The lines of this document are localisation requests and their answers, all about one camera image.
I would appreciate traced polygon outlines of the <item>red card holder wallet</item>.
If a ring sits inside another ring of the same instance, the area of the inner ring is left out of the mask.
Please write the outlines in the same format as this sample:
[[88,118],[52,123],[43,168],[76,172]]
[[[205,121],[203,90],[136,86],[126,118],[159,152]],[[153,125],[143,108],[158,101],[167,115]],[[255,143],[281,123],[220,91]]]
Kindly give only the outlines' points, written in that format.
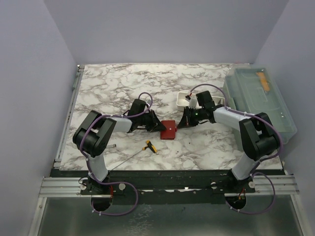
[[175,120],[162,120],[165,130],[160,132],[161,140],[174,140],[176,138],[177,126]]

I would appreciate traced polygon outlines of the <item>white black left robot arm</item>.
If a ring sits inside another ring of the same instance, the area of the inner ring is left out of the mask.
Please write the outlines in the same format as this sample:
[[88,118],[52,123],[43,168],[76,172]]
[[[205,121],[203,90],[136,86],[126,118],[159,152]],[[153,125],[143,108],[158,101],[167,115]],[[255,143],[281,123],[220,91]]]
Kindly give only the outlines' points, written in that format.
[[104,194],[109,189],[106,180],[108,170],[105,166],[103,152],[114,132],[131,133],[140,129],[148,132],[166,130],[151,109],[151,104],[144,100],[135,99],[126,116],[102,115],[90,111],[79,128],[75,131],[72,141],[85,156],[89,176],[94,179],[92,188],[98,194]]

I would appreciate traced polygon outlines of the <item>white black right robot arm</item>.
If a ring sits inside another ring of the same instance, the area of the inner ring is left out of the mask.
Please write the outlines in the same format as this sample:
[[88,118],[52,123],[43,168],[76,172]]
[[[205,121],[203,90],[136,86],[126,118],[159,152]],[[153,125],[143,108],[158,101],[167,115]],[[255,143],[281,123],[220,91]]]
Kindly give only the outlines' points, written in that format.
[[183,110],[178,129],[210,122],[224,124],[240,132],[244,154],[229,171],[226,181],[227,189],[233,193],[243,189],[244,180],[264,159],[273,158],[272,154],[283,147],[281,136],[266,113],[254,115],[234,110],[226,104],[216,104],[209,91],[195,96],[189,93],[185,100],[189,105]]

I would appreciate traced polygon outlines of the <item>white rectangular plastic tray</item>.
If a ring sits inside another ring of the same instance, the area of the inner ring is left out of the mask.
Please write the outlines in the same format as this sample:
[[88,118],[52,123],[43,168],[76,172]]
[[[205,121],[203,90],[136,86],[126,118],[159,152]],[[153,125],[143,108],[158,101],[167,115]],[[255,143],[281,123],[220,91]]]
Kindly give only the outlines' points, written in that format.
[[[186,92],[182,92],[182,91],[178,92],[177,100],[176,100],[176,105],[177,105],[178,111],[183,111],[184,108],[189,105],[189,102],[186,100],[186,96],[187,96]],[[218,105],[218,104],[223,105],[225,102],[225,99],[223,97],[219,97],[219,96],[212,96],[212,99],[214,100],[216,105]]]

